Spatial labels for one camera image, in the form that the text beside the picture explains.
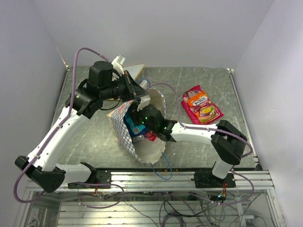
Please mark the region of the blue snack bag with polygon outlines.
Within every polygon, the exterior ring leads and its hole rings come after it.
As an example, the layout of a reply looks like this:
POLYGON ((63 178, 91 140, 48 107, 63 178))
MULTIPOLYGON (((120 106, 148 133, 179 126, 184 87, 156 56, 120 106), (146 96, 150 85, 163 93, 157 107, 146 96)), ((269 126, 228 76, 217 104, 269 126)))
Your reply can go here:
POLYGON ((143 124, 135 125, 129 113, 125 114, 124 123, 128 129, 131 138, 143 135, 147 132, 147 129, 143 124))

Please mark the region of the blue checkered paper bag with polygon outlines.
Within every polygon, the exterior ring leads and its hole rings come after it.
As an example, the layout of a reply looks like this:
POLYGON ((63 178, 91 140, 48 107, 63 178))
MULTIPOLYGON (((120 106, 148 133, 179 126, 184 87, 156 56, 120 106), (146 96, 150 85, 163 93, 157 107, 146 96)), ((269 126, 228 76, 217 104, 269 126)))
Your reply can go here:
POLYGON ((143 120, 135 125, 137 116, 132 117, 131 113, 139 113, 137 105, 136 101, 125 102, 107 117, 121 145, 139 162, 154 164, 162 156, 166 142, 157 138, 155 132, 143 124, 143 120))

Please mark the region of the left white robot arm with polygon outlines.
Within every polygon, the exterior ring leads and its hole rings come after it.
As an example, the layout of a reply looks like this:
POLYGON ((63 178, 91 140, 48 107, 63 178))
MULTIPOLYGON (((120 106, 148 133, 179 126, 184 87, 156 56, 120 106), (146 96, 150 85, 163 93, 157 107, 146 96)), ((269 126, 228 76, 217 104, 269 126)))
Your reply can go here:
POLYGON ((88 122, 94 113, 109 99, 123 102, 147 95, 146 85, 136 83, 130 73, 107 61, 97 61, 65 102, 61 115, 46 137, 27 156, 19 156, 15 165, 45 192, 56 191, 64 183, 93 187, 98 171, 82 162, 77 165, 60 165, 58 159, 68 140, 77 128, 88 122))

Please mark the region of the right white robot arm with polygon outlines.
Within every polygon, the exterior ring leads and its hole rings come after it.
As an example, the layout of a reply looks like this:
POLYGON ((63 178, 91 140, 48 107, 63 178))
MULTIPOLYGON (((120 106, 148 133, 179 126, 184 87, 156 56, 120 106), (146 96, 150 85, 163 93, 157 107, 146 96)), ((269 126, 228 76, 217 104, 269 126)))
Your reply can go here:
POLYGON ((164 118, 153 105, 139 111, 132 110, 130 117, 136 126, 145 126, 148 132, 164 142, 190 141, 212 145, 220 158, 208 178, 214 187, 225 182, 228 172, 241 162, 248 145, 244 134, 226 120, 210 125, 185 124, 164 118))

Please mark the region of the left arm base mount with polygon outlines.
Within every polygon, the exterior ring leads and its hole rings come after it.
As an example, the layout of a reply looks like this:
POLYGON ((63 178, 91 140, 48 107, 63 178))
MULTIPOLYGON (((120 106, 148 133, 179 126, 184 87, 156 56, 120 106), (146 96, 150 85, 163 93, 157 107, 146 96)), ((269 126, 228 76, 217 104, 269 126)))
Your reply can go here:
POLYGON ((93 184, 90 185, 83 185, 78 183, 68 183, 69 189, 88 189, 88 188, 101 188, 101 189, 109 189, 111 183, 111 173, 107 170, 97 170, 93 173, 86 183, 93 184))

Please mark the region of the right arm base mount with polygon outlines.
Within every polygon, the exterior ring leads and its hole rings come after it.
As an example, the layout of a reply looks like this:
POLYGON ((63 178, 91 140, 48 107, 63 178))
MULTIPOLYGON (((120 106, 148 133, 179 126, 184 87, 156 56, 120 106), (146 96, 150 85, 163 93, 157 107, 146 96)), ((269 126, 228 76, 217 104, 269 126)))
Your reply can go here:
POLYGON ((196 188, 235 188, 236 183, 234 175, 228 173, 224 179, 220 179, 212 175, 211 171, 204 170, 202 172, 195 172, 194 178, 196 188))

